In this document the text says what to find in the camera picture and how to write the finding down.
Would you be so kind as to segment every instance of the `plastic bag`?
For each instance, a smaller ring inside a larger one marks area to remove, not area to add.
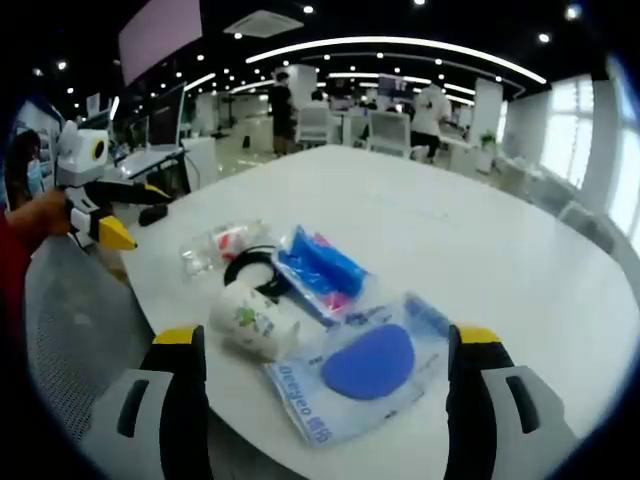
[[[367,401],[348,398],[327,387],[321,377],[326,359],[387,324],[403,327],[411,338],[415,366],[409,379],[390,395]],[[422,298],[405,293],[365,310],[356,305],[324,338],[301,345],[265,370],[304,439],[314,447],[332,445],[363,435],[401,414],[422,398],[433,378],[446,375],[450,325],[445,315]]]
[[[277,249],[274,266],[331,326],[343,320],[363,290],[366,270],[342,254],[319,233],[296,227],[291,248]]]
[[[209,230],[180,247],[180,258],[187,279],[229,264],[247,248],[273,245],[269,227],[261,220],[227,223]]]

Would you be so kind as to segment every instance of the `potted plant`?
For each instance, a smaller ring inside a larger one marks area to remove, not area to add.
[[[481,150],[478,152],[476,170],[482,173],[490,173],[493,166],[493,158],[496,156],[496,134],[487,130],[480,136]]]
[[[482,150],[485,152],[490,151],[495,153],[496,149],[496,134],[490,130],[487,130],[480,136],[480,144],[482,145]]]

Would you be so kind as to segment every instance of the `window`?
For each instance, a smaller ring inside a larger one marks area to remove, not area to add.
[[[502,143],[504,138],[504,129],[507,126],[507,112],[509,111],[509,103],[502,102],[500,106],[500,119],[498,120],[498,131],[496,132],[496,141]]]
[[[617,174],[609,203],[609,217],[640,254],[640,134],[632,99],[621,80],[615,81],[620,116]]]
[[[542,150],[542,165],[582,187],[591,153],[593,82],[590,76],[553,85]]]

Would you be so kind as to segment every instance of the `black mouse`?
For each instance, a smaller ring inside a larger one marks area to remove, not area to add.
[[[169,213],[169,207],[167,205],[154,205],[153,207],[145,208],[140,212],[138,223],[141,227],[147,227],[166,217],[167,213]]]

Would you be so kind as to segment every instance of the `white robot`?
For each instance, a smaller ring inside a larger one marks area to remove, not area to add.
[[[136,242],[110,203],[159,205],[171,198],[152,185],[104,178],[108,147],[106,130],[78,129],[68,120],[58,139],[57,185],[67,195],[74,228],[106,248],[132,250]]]

